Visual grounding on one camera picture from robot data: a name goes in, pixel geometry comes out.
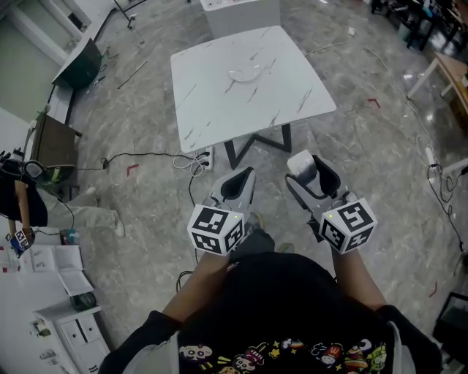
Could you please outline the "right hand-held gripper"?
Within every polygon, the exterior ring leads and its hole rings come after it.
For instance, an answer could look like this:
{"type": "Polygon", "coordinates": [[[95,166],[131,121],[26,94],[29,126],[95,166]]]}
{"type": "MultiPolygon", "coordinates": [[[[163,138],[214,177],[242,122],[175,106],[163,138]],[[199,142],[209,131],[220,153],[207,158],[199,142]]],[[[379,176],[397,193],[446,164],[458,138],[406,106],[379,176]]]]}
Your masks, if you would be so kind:
{"type": "MultiPolygon", "coordinates": [[[[325,196],[336,198],[341,186],[338,174],[319,156],[313,156],[319,173],[321,191],[325,196]]],[[[320,201],[313,193],[302,186],[291,174],[286,174],[285,183],[303,210],[314,210],[320,201]]],[[[364,198],[354,192],[346,192],[335,199],[330,207],[311,216],[308,225],[318,242],[326,241],[339,254],[346,254],[367,243],[377,226],[377,218],[364,198]]]]}

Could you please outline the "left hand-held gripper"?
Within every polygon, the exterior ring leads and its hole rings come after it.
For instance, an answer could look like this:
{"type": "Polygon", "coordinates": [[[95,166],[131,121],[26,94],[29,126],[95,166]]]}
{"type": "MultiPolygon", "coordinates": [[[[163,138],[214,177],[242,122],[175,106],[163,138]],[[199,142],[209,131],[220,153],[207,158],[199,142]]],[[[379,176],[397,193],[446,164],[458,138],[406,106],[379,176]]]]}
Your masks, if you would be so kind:
{"type": "Polygon", "coordinates": [[[215,182],[213,195],[195,205],[187,226],[196,249],[226,256],[238,247],[250,230],[255,183],[253,167],[233,170],[215,182]]]}

